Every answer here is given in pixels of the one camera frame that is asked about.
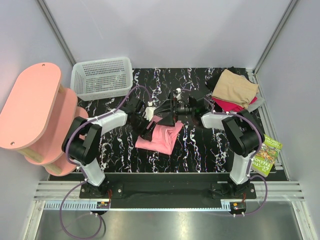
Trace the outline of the pink t-shirt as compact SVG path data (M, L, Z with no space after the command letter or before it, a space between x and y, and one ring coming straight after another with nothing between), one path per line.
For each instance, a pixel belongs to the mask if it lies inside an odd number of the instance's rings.
M181 121L175 123L175 126L156 125L152 140L148 141L142 137L138 137L135 147L137 149L159 152L165 155L171 155L178 137L178 133L183 128L184 124Z

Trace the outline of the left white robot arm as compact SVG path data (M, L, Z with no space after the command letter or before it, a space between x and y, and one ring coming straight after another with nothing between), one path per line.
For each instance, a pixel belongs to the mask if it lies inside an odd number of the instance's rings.
M130 125L143 140L152 141L157 125L152 120L156 107L147 106L143 113L140 113L140 110L140 106L129 105L114 108L96 117L79 116L73 120L61 148L67 161L80 168L84 175L84 185L92 196L103 198L111 192L97 160L100 139L104 134L115 128Z

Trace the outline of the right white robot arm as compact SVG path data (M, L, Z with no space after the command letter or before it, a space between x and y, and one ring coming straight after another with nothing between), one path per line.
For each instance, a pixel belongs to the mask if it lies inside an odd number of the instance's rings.
M211 192L221 197L243 197L249 189L250 171L254 156L259 152L265 140L261 129L257 126L247 110L238 113L215 112L208 109L211 102L205 97L188 96L188 102L181 99L182 89L178 88L153 111L154 114L167 113L159 125L172 127L180 116L192 116L199 126L206 129L223 130L233 151L233 163L227 183Z

